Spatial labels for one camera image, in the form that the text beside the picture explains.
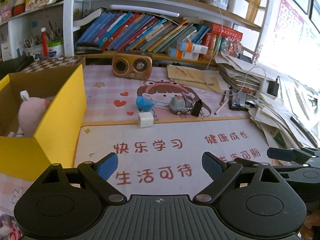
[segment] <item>white jar with green lid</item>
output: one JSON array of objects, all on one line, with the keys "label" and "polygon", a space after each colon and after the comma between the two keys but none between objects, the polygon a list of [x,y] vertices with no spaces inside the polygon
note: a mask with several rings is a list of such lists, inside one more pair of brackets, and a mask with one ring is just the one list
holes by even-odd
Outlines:
[{"label": "white jar with green lid", "polygon": [[64,57],[63,41],[51,41],[47,44],[49,57],[59,58]]}]

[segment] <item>yellow box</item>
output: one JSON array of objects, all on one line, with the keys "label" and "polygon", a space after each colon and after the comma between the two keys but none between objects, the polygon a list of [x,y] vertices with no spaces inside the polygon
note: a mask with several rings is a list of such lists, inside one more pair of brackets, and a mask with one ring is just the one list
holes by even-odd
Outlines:
[{"label": "yellow box", "polygon": [[[20,91],[54,96],[33,138],[8,138],[18,129]],[[82,65],[19,72],[0,81],[0,173],[34,181],[51,164],[71,168],[86,110]]]}]

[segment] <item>hand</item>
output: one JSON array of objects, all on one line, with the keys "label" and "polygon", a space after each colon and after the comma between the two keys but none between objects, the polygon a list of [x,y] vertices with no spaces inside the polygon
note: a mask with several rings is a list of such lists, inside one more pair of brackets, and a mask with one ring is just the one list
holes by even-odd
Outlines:
[{"label": "hand", "polygon": [[320,209],[306,216],[306,220],[300,229],[302,240],[312,240],[314,235],[313,226],[320,226]]}]

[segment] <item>toy car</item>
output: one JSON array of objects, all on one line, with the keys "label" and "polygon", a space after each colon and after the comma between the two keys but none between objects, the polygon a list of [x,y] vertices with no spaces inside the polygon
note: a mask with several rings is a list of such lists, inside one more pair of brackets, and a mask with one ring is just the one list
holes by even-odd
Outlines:
[{"label": "toy car", "polygon": [[194,99],[188,94],[182,92],[182,96],[175,96],[171,99],[169,107],[171,112],[176,115],[191,114],[194,104]]}]

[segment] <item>checkered pattern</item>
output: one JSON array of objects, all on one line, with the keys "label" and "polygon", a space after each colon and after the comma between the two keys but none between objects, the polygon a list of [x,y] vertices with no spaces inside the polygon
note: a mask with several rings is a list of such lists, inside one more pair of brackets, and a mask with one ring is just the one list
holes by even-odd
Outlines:
[{"label": "checkered pattern", "polygon": [[[87,97],[87,111],[84,117],[84,122],[108,122],[108,121],[127,121],[138,119],[138,109],[135,104],[137,99],[137,90],[143,86],[143,81],[115,78],[112,73],[111,66],[105,65],[90,65],[86,66],[84,72],[84,87]],[[153,81],[168,81],[167,68],[153,67],[149,80]],[[228,107],[224,107],[219,115],[214,115],[214,112],[219,109],[219,102],[222,95],[214,92],[192,88],[194,92],[207,104],[211,109],[210,117],[233,117],[246,116],[247,112],[231,111]],[[123,102],[125,105],[121,107],[115,106],[115,101]],[[159,120],[177,121],[177,119],[186,119],[191,121],[193,116],[176,116],[166,109],[154,107],[153,110]]]},{"label": "checkered pattern", "polygon": [[66,66],[66,65],[76,65],[79,64],[83,57],[64,57],[62,60],[40,60],[35,61],[28,67],[26,67],[24,72],[36,72],[44,69],[55,68],[58,66]]},{"label": "checkered pattern", "polygon": [[13,216],[13,208],[32,182],[0,174],[0,211]]}]

